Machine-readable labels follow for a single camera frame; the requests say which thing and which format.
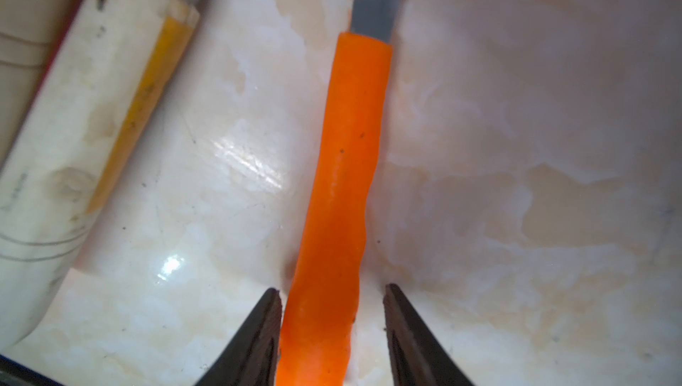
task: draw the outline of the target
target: wooden handle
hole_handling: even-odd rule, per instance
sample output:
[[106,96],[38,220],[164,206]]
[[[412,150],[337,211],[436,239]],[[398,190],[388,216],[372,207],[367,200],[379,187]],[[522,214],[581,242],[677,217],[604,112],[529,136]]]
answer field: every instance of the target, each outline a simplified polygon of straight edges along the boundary
[[282,324],[277,386],[343,383],[391,54],[379,40],[339,36],[320,158]]

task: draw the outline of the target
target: yellow tape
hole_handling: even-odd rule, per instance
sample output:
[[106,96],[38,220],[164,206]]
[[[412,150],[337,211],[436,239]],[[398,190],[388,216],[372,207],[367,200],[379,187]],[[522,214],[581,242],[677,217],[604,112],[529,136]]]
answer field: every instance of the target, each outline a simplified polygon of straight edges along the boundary
[[156,103],[161,97],[170,75],[180,60],[183,51],[190,41],[194,28],[167,17],[156,41],[147,68],[142,74],[140,84],[132,99],[123,126],[109,154],[107,166],[99,179],[95,194],[90,200],[87,212],[92,213],[104,206],[116,182],[121,176],[135,143],[149,121]]

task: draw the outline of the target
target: scratch mark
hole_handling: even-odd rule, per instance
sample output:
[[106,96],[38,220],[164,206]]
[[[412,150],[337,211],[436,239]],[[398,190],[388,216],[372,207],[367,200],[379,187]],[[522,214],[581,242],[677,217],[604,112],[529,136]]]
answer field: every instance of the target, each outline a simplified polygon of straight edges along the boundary
[[164,164],[164,138],[166,137],[166,106],[161,107],[161,138],[159,139],[159,168],[156,171],[156,177],[154,178],[154,183],[159,184],[159,179],[161,179],[161,169]]
[[658,240],[656,241],[656,245],[653,248],[653,251],[651,253],[651,262],[652,263],[656,259],[656,256],[658,256],[658,254],[663,249],[663,246],[665,246],[665,244],[666,244],[666,240],[668,239],[668,234],[670,233],[670,227],[672,226],[672,219],[675,217],[675,208],[670,207],[667,210],[664,210],[661,213],[661,217],[665,217],[666,221],[663,223],[663,227],[661,228],[661,233],[659,234]]
[[194,133],[192,133],[192,129],[190,128],[190,125],[187,122],[187,119],[185,118],[185,114],[182,112],[182,109],[180,109],[180,106],[178,104],[175,105],[175,109],[177,109],[178,114],[180,114],[180,118],[182,118],[182,122],[185,124],[185,128],[187,129],[187,134],[190,135],[190,139],[192,139],[192,143],[194,143],[196,145],[196,137],[194,137]]
[[159,214],[159,203],[156,203],[156,221],[159,225],[159,232],[161,233],[161,244],[166,246],[166,237],[164,237],[164,225],[161,223],[161,215]]
[[225,220],[228,220],[228,219],[232,219],[232,218],[234,218],[234,217],[237,217],[237,216],[239,216],[240,214],[242,214],[244,211],[250,210],[250,209],[252,209],[253,207],[256,207],[257,205],[259,205],[259,203],[251,204],[251,205],[248,205],[248,206],[244,207],[243,209],[237,210],[237,211],[235,211],[234,213],[232,213],[231,216],[227,217]]

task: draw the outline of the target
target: yellow stripe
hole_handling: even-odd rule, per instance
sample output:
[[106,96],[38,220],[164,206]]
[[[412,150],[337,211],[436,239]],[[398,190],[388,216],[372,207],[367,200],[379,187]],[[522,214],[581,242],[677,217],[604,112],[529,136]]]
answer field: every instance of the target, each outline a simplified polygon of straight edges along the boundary
[[90,200],[88,213],[102,208],[107,202],[193,31],[194,28],[174,18],[166,18],[114,148],[109,154],[102,178]]

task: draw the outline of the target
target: dark speck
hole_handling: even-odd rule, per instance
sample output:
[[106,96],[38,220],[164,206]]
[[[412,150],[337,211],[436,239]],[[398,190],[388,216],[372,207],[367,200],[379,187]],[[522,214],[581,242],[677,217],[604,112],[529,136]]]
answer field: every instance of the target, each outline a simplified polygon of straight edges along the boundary
[[104,5],[107,4],[107,0],[97,0],[97,10],[104,12]]

